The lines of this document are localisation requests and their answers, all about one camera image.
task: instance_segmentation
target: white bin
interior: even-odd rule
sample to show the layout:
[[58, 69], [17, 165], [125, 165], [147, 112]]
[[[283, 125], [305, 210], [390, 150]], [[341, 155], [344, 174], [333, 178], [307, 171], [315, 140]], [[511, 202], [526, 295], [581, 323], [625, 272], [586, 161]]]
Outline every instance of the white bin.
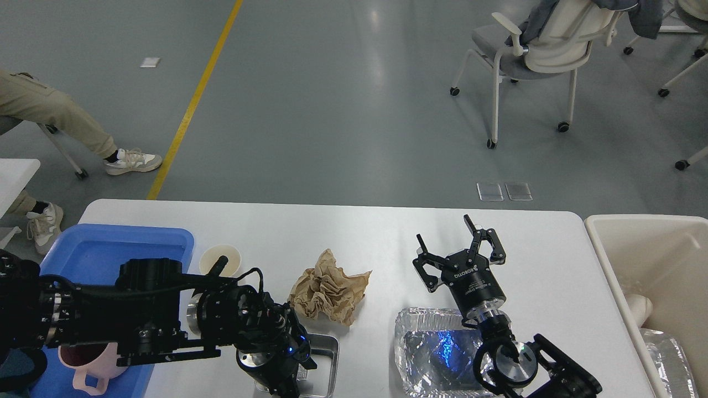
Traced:
[[625, 293], [639, 293], [652, 301], [653, 312], [644, 327], [676, 337], [699, 396], [708, 397], [708, 220], [594, 215], [585, 226], [654, 394], [666, 397], [618, 280]]

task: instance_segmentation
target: aluminum foil tray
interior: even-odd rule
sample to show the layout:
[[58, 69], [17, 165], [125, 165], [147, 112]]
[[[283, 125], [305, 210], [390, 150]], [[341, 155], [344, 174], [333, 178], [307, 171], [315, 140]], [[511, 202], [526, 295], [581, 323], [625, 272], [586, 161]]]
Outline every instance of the aluminum foil tray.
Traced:
[[403, 309], [396, 318], [394, 340], [396, 366], [408, 396], [494, 397], [472, 372], [481, 345], [479, 332], [462, 327], [456, 309]]
[[670, 334], [640, 329], [646, 349], [670, 398], [698, 398], [696, 382], [683, 348]]

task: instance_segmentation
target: shoe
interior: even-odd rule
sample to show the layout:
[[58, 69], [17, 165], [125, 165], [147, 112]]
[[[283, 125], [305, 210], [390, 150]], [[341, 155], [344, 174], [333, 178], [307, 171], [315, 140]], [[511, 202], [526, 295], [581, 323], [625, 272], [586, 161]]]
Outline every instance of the shoe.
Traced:
[[140, 149], [126, 151], [125, 149], [118, 150], [118, 160], [113, 163], [104, 161], [105, 172], [111, 176], [118, 176], [130, 171], [153, 171], [162, 164], [160, 155], [144, 154]]
[[61, 207], [50, 203], [42, 214], [29, 212], [27, 218], [30, 219], [27, 223], [27, 239], [34, 239], [35, 249], [44, 256], [62, 233], [59, 225], [64, 218], [64, 211]]

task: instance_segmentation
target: pink mug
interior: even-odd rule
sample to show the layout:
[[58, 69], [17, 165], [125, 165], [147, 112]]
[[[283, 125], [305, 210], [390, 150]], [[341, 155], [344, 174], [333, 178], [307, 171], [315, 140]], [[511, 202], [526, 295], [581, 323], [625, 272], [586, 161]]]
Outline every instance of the pink mug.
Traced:
[[[127, 367], [116, 366], [118, 343], [84, 344], [81, 346], [60, 346], [59, 360], [67, 368], [74, 369], [72, 385], [77, 390], [90, 395], [102, 395], [108, 388], [108, 381], [121, 375]], [[95, 387], [86, 385], [86, 376], [98, 379]]]

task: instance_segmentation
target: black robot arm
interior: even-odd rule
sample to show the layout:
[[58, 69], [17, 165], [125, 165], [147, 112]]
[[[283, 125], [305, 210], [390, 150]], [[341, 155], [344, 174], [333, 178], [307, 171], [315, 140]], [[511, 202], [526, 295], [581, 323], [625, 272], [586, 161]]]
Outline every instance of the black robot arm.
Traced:
[[[221, 257], [207, 275], [189, 275], [179, 261], [134, 259], [120, 266], [114, 285], [81, 285], [39, 275], [36, 263], [0, 250], [0, 319], [14, 320], [0, 328], [0, 364], [12, 348], [39, 352], [42, 346], [115, 341], [117, 364], [129, 366], [214, 358], [218, 346], [233, 345], [239, 367], [271, 394], [298, 397], [298, 367], [316, 367], [307, 331], [288, 303], [277, 304], [263, 291], [257, 268], [219, 277], [227, 261]], [[239, 285], [251, 273], [261, 277], [258, 289]], [[180, 291], [190, 289], [187, 319], [198, 339], [189, 339], [179, 322]], [[14, 390], [25, 379], [0, 380], [0, 387]]]
[[[523, 398], [518, 390], [534, 380], [540, 364], [550, 380], [527, 398], [594, 398], [600, 394], [600, 383], [542, 335], [535, 335], [533, 342], [516, 341], [511, 320], [500, 310], [506, 296], [490, 269], [490, 264], [504, 264], [506, 252], [494, 229], [475, 228], [467, 215], [464, 221], [472, 233], [469, 249], [443, 258], [430, 253], [417, 235], [421, 248], [413, 267], [429, 292], [447, 285], [462, 314], [462, 325], [479, 330], [481, 345], [472, 361], [479, 384], [497, 395]], [[489, 257], [479, 253], [483, 241], [491, 246]], [[426, 273], [425, 265], [440, 270], [440, 277]], [[483, 362], [491, 366], [483, 370]]]

